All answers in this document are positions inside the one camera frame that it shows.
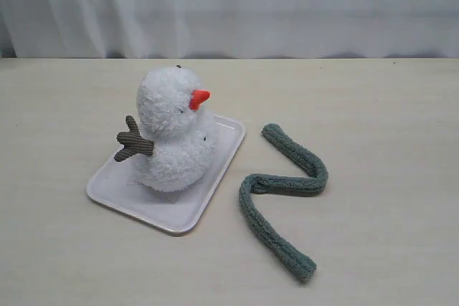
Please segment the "white plush snowman toy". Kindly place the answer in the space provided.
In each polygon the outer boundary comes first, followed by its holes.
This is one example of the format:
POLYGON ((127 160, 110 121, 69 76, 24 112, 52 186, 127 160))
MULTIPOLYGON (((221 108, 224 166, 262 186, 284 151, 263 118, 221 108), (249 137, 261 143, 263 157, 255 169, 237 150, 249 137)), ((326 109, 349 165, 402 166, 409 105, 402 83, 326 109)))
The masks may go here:
POLYGON ((217 149, 218 129, 205 103, 211 92, 179 64, 148 71, 136 93, 138 116, 127 115, 113 159, 132 164, 132 181, 164 193, 204 176, 217 149))

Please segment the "green knitted scarf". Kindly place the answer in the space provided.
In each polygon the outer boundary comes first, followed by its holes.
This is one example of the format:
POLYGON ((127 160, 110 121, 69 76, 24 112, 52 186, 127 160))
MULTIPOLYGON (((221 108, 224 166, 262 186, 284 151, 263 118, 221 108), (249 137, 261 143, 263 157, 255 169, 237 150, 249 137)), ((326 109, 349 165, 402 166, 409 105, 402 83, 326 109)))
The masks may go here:
POLYGON ((306 173, 305 177, 252 173, 240 184, 238 201, 248 228, 280 263, 302 284, 314 275, 317 265, 306 254, 283 238, 257 210, 252 195, 279 194, 313 197, 321 194, 328 182, 325 163, 309 149, 295 142, 275 123, 262 128, 262 136, 287 159, 306 173))

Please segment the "white plastic tray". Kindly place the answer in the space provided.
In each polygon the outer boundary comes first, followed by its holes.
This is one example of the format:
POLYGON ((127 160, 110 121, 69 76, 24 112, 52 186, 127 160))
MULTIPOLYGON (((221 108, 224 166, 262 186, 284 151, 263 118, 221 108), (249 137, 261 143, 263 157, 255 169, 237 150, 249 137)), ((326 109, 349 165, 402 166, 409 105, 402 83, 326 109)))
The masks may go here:
POLYGON ((191 231, 216 193, 246 134, 246 127, 240 121, 222 115, 214 118, 219 133, 217 152, 209 170, 194 185, 172 193, 155 191, 131 180, 132 163, 116 163, 109 157, 88 181, 87 196, 101 206, 170 235, 191 231))

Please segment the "white backdrop curtain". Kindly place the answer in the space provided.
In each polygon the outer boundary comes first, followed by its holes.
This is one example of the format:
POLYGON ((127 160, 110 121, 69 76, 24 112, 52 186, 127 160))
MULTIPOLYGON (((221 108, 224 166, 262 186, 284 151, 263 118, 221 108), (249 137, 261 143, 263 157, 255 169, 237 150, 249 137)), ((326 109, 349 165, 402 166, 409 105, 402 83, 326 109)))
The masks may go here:
POLYGON ((1 0, 2 57, 458 56, 458 0, 1 0))

